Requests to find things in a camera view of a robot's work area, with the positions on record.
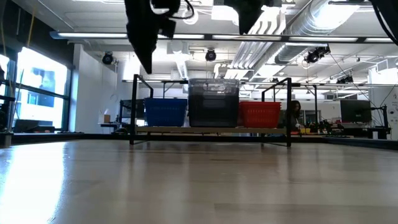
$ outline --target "shelf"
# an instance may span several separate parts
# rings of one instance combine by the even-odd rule
[[[286,129],[276,128],[180,128],[180,127],[136,127],[137,132],[151,133],[259,133],[286,134]]]

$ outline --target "ceiling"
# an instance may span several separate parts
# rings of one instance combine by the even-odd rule
[[[100,2],[83,0],[13,0],[26,11],[36,11],[36,16],[55,30],[67,32],[125,32],[127,22],[123,4],[103,4]],[[297,13],[308,0],[295,0],[296,6],[287,11],[287,21]],[[183,21],[177,22],[176,33],[207,33],[207,34],[237,34],[238,26],[231,21],[214,21],[211,16],[199,13],[199,20],[195,25],[188,25]],[[361,8],[342,26],[337,28],[332,35],[375,35],[385,36],[379,22],[371,8]],[[85,49],[94,55],[102,56],[105,51],[113,51],[119,60],[128,60],[132,47],[126,40],[90,40],[84,42]],[[208,48],[214,48],[217,60],[232,60],[241,45],[240,42],[209,42],[188,41],[193,60],[187,62],[189,70],[213,71],[215,63],[205,62],[205,53]],[[160,40],[157,48],[161,54],[167,41]],[[363,64],[366,60],[374,60],[380,56],[398,55],[398,47],[395,45],[369,45],[369,44],[331,44],[334,58],[342,69]],[[165,57],[154,57],[154,73],[170,73],[176,69],[175,62],[167,61]],[[300,59],[297,66],[288,66],[283,69],[284,76],[295,77],[297,80],[306,80],[311,77],[315,82],[324,81],[329,76],[341,72],[339,66],[331,57],[326,57],[320,63],[309,69],[301,66]],[[354,73],[358,81],[366,80],[367,71],[362,69]]]

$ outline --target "person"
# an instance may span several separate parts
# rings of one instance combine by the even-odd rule
[[[291,109],[292,131],[300,131],[300,123],[299,123],[300,110],[301,110],[300,102],[297,100],[293,100],[290,104],[290,109]]]

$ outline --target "clear plastic bin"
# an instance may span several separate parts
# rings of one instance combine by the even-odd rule
[[[234,128],[238,125],[239,80],[189,80],[191,127]]]

